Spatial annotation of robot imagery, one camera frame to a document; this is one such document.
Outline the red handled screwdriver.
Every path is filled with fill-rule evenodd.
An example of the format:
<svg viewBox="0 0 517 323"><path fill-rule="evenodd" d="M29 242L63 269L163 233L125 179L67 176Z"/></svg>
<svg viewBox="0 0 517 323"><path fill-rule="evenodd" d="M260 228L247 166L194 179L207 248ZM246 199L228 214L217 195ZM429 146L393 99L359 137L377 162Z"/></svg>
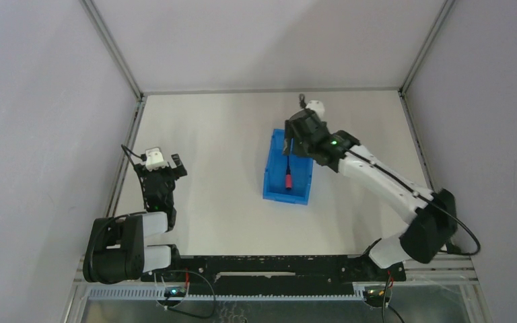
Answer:
<svg viewBox="0 0 517 323"><path fill-rule="evenodd" d="M285 170L285 189L291 190L293 187L293 183L292 183L292 177L291 177L290 155L287 155L286 158L287 158L287 164L286 164L286 170Z"/></svg>

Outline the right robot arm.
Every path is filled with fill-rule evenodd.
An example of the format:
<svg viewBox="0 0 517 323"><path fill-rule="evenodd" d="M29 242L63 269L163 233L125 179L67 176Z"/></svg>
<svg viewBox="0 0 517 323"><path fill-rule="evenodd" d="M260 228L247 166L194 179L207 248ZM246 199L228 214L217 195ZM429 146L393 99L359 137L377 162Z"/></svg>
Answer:
<svg viewBox="0 0 517 323"><path fill-rule="evenodd" d="M475 249L460 252L476 256L479 238L456 216L454 195L446 189L433 191L410 182L385 166L360 140L346 131L331 133L317 110L303 107L284 124L283 154L297 153L326 166L383 199L407 224L387 238L379 238L364 251L363 274L381 279L394 264L414 260L430 263L455 235L458 228L471 237Z"/></svg>

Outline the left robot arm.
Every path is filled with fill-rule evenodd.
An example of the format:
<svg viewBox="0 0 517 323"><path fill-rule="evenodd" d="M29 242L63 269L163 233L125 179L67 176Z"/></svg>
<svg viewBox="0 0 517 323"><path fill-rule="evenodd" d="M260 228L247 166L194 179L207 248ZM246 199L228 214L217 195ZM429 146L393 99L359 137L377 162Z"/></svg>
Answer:
<svg viewBox="0 0 517 323"><path fill-rule="evenodd" d="M111 218L95 219L83 261L83 275L89 283L112 285L137 280L157 269L169 281L184 270L181 259L169 245L147 246L146 238L174 229L176 181L187 175L180 156L171 156L171 166L159 151L146 154L133 169L138 177L143 210Z"/></svg>

